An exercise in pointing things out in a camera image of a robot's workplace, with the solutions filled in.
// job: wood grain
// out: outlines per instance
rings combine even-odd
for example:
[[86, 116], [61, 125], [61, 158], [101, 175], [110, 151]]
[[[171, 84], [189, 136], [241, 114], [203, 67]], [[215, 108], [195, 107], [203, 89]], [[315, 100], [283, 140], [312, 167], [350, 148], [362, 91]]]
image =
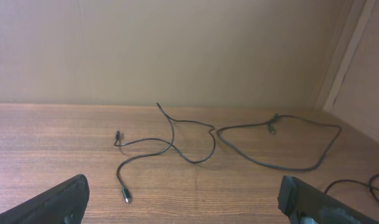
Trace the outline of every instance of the wood grain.
[[[177, 119], [195, 119], [217, 128], [255, 123], [275, 113], [293, 114], [343, 126], [327, 159], [313, 172], [284, 172], [258, 166], [217, 141], [215, 154], [199, 165], [170, 150], [133, 161], [122, 169], [133, 202], [123, 201], [116, 179], [125, 159], [166, 145], [143, 142], [113, 147], [116, 130], [124, 140], [170, 140], [171, 130], [156, 107], [0, 104], [0, 213], [76, 175], [85, 174], [90, 201], [83, 223], [289, 223], [278, 210], [283, 175], [294, 175], [324, 190], [336, 179], [367, 181], [379, 172], [379, 144], [331, 115], [312, 110], [164, 108]], [[285, 119], [266, 127], [229, 130], [224, 136], [265, 162], [305, 167], [315, 163], [331, 128]], [[212, 147], [207, 128], [176, 124], [175, 145], [190, 159]], [[379, 221], [379, 206], [357, 185], [335, 186], [330, 194]]]

